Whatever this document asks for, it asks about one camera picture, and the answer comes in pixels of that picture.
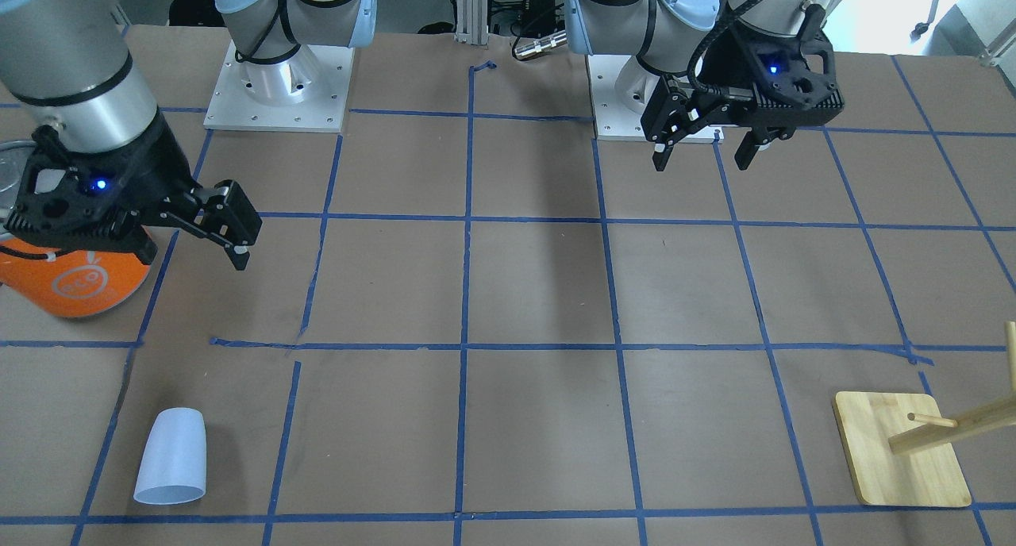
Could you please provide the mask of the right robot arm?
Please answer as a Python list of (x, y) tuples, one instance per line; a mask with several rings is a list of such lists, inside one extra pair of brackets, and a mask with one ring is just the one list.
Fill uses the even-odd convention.
[[(231, 33), (206, 126), (339, 133), (352, 54), (378, 0), (214, 0)], [(37, 123), (4, 221), (40, 248), (151, 263), (150, 225), (221, 248), (243, 271), (262, 225), (242, 186), (200, 185), (112, 13), (117, 0), (2, 0), (2, 83)]]

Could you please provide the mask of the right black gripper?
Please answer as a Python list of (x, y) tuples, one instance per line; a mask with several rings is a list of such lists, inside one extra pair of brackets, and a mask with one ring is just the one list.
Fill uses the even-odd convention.
[(262, 220), (242, 186), (226, 179), (201, 187), (166, 116), (124, 147), (72, 151), (51, 125), (33, 130), (35, 148), (21, 175), (5, 229), (40, 248), (155, 258), (150, 225), (177, 228), (221, 248), (246, 270)]

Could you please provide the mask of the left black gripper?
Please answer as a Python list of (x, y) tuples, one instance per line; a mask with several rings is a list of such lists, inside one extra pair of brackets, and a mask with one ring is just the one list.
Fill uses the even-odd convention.
[[(698, 79), (718, 87), (752, 94), (731, 101), (731, 123), (752, 127), (734, 153), (737, 169), (746, 171), (759, 151), (776, 140), (790, 140), (799, 126), (820, 126), (845, 108), (835, 72), (834, 50), (817, 23), (793, 37), (778, 37), (734, 22), (705, 52)], [(699, 133), (719, 112), (719, 97), (687, 94), (675, 76), (661, 76), (640, 118), (651, 156), (663, 172), (672, 149)]]

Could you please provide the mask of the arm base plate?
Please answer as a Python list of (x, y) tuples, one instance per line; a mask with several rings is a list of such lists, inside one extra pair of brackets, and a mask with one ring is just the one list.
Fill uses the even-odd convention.
[(596, 137), (601, 141), (645, 141), (641, 116), (658, 76), (634, 56), (587, 56), (589, 94)]
[(226, 51), (203, 124), (212, 130), (341, 133), (356, 50), (304, 44), (275, 65)]

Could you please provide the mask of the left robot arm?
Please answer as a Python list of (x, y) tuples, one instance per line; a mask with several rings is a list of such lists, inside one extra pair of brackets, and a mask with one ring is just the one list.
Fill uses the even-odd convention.
[(734, 162), (845, 108), (823, 28), (835, 0), (565, 0), (571, 51), (623, 55), (650, 77), (639, 109), (653, 165), (712, 125), (743, 127)]

